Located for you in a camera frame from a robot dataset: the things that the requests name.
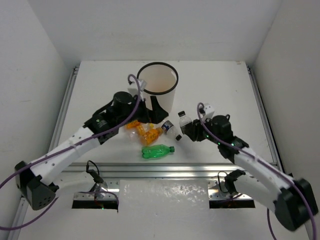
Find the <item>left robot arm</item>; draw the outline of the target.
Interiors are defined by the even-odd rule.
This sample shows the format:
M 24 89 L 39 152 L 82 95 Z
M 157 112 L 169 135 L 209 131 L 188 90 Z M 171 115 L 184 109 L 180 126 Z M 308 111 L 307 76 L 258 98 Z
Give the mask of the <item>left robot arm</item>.
M 126 123 L 137 120 L 159 124 L 168 117 L 156 96 L 150 100 L 151 108 L 148 108 L 139 95 L 116 92 L 108 104 L 94 112 L 77 132 L 46 156 L 30 163 L 19 162 L 14 167 L 16 185 L 31 208 L 37 211 L 49 205 L 64 188 L 58 182 L 60 173 L 85 153 L 116 136 Z

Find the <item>clear bottle blue label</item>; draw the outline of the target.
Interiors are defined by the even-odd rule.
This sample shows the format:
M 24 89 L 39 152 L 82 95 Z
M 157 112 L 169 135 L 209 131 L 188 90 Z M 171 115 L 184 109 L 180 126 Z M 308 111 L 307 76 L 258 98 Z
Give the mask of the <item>clear bottle blue label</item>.
M 182 136 L 179 134 L 177 128 L 170 120 L 164 120 L 161 124 L 163 132 L 171 139 L 180 141 Z

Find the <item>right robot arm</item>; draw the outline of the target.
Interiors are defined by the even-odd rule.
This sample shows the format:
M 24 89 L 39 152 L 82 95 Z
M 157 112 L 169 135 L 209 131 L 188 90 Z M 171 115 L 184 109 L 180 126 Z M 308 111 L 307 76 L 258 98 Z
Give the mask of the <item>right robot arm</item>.
M 224 178 L 227 193 L 246 194 L 272 211 L 289 231 L 314 221 L 318 206 L 310 183 L 280 172 L 257 156 L 250 146 L 232 131 L 229 115 L 216 115 L 205 121 L 191 120 L 179 112 L 182 133 L 193 142 L 209 140 L 220 154 L 239 167 Z

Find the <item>clear bottle black label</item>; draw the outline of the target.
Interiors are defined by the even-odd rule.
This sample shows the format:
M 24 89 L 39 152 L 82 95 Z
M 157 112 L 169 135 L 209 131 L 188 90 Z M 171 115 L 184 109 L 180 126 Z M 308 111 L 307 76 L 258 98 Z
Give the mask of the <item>clear bottle black label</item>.
M 179 127 L 181 132 L 187 136 L 191 135 L 192 128 L 193 128 L 192 119 L 186 115 L 185 111 L 180 111 L 178 113 L 178 116 L 179 116 Z

